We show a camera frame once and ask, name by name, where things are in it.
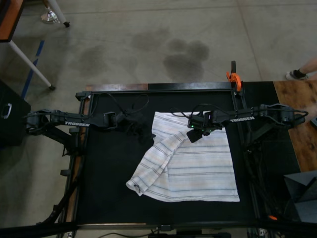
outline white table leg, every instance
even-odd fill
[[[43,82],[51,89],[54,90],[55,87],[51,85],[51,83],[42,75],[42,73],[38,70],[38,68],[35,67],[35,65],[26,57],[26,55],[17,47],[17,45],[10,41],[9,45],[12,47],[12,49],[28,64],[28,66],[40,77],[40,79],[43,80]]]
[[[61,12],[56,0],[48,0],[51,7],[53,8],[55,14],[59,18],[60,22],[62,22],[66,27],[69,27],[69,22],[66,21],[66,18],[64,17],[63,13]]]

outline wooden table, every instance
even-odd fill
[[[289,130],[289,134],[295,149],[301,171],[317,170],[317,129],[313,128],[310,120],[317,117],[317,82],[312,81],[281,81],[274,82],[275,90],[279,101],[282,104],[290,105],[295,109],[309,111],[310,115],[304,124]],[[148,84],[131,85],[89,85],[86,91],[147,91]],[[84,114],[88,114],[90,100],[87,99],[84,105]],[[85,128],[82,128],[82,141],[84,141]],[[82,158],[77,156],[74,163],[74,174],[77,176]],[[76,192],[72,194],[68,203],[65,221],[74,221],[74,211],[76,204]]]
[[[310,120],[317,117],[316,81],[274,82],[281,104],[308,111],[306,122],[289,130],[301,171],[317,170],[317,129]]]
[[[0,42],[10,42],[19,22],[24,0],[11,0],[11,4],[0,25]]]
[[[12,41],[15,28],[19,22],[25,0],[11,0],[9,8],[0,24],[0,43],[8,43],[12,49],[29,65],[29,67],[44,81],[49,89],[54,90],[55,87],[42,75],[42,73],[34,66],[34,64],[26,57],[26,55]],[[49,0],[54,8],[56,15],[66,27],[69,27],[69,22],[66,21],[64,15],[60,11],[56,0]]]

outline orange clamp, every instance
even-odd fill
[[[236,62],[232,61],[231,62],[231,74],[229,72],[226,73],[227,79],[229,80],[230,83],[236,83],[237,85],[237,92],[241,91],[242,85],[241,85],[241,80],[240,76],[236,74]]]

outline wooden surface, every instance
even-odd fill
[[[86,91],[102,92],[102,91],[144,91],[148,89],[148,84],[103,84],[103,85],[87,85]]]
[[[11,41],[23,8],[23,0],[11,0],[10,6],[0,25],[0,42]]]
[[[88,112],[89,112],[89,102],[90,102],[90,99],[87,98],[85,101],[85,104],[84,104],[84,114],[85,115],[88,115]],[[86,132],[86,127],[82,127],[80,129],[80,139],[81,139],[82,143],[84,143],[84,141],[85,141],[85,132]],[[81,162],[82,162],[82,157],[76,156],[75,162],[74,162],[74,169],[73,169],[74,173],[73,173],[72,178],[71,178],[72,182],[75,180],[75,178],[78,175],[78,171],[79,171]],[[66,222],[72,222],[74,219],[73,216],[74,216],[74,211],[75,211],[76,197],[77,197],[77,189],[74,190],[72,196],[69,199],[67,215],[66,215]]]
[[[317,81],[281,81],[274,85],[281,104],[309,112],[306,122],[290,129],[289,134],[301,171],[317,170],[317,129],[310,123],[317,117]]]

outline black cabinet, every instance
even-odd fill
[[[0,145],[19,145],[25,135],[23,117],[31,106],[0,80]]]

